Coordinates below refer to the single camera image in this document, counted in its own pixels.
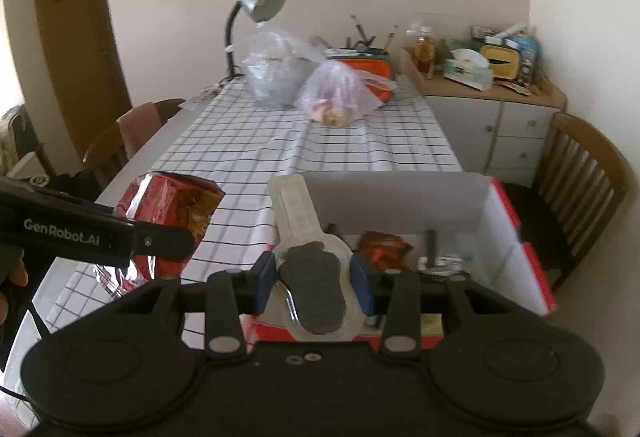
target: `bottle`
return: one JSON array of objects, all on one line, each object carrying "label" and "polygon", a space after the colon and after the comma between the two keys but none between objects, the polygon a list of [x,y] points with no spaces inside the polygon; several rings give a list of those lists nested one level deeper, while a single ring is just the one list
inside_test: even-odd
[{"label": "bottle", "polygon": [[433,28],[427,25],[420,27],[415,42],[415,59],[418,70],[428,74],[436,59],[436,43],[433,40]]}]

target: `clear plastic bag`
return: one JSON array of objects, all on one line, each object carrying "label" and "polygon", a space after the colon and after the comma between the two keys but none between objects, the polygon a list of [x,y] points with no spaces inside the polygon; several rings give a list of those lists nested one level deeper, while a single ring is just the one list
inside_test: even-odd
[{"label": "clear plastic bag", "polygon": [[264,29],[242,41],[249,47],[244,75],[258,103],[269,110],[291,108],[318,64],[321,51],[284,29]]},{"label": "clear plastic bag", "polygon": [[386,78],[328,60],[306,80],[296,106],[316,122],[344,126],[382,106],[382,101],[367,88],[371,83],[385,85],[391,91],[395,87]]}]

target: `chair backrest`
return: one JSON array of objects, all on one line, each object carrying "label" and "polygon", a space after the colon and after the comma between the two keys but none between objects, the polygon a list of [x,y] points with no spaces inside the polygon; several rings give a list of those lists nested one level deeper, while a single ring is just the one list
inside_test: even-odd
[{"label": "chair backrest", "polygon": [[[180,112],[180,103],[184,99],[165,99],[155,103],[160,117],[160,123],[164,125],[175,114]],[[120,134],[117,122],[103,131],[87,148],[82,163],[84,167],[94,172],[100,187],[105,189],[107,184],[119,173],[128,162],[124,149],[124,141]]]},{"label": "chair backrest", "polygon": [[103,131],[87,148],[82,159],[84,167],[94,172],[102,189],[119,173],[127,163],[124,141],[120,128],[115,122]]},{"label": "chair backrest", "polygon": [[156,110],[160,116],[160,122],[165,124],[175,114],[180,112],[180,105],[184,103],[184,99],[165,99],[156,102]]},{"label": "chair backrest", "polygon": [[580,118],[557,113],[533,189],[551,207],[577,265],[618,209],[630,185],[616,147]]}]

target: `black lamp arm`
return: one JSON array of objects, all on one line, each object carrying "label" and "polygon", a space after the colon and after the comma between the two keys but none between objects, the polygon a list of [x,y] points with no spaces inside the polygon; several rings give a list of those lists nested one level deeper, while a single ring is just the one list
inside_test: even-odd
[{"label": "black lamp arm", "polygon": [[[226,19],[226,24],[225,24],[225,49],[228,48],[229,45],[231,45],[231,30],[234,27],[234,22],[236,21],[236,17],[238,16],[238,13],[240,12],[240,8],[241,7],[242,7],[242,4],[239,1],[236,1],[236,4],[234,5],[233,9],[229,13],[228,18]],[[238,76],[238,74],[236,74],[236,68],[234,67],[234,53],[233,53],[233,51],[227,51],[226,52],[226,75],[228,76],[228,78],[230,80],[232,80],[233,78]]]}]

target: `wooden door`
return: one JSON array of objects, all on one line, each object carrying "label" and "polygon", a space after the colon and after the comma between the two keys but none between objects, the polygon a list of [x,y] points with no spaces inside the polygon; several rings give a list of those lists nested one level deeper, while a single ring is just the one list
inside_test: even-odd
[{"label": "wooden door", "polygon": [[500,101],[425,96],[465,172],[484,173],[497,130]]},{"label": "wooden door", "polygon": [[89,144],[131,108],[107,0],[36,0],[36,7],[60,112],[82,158]]}]

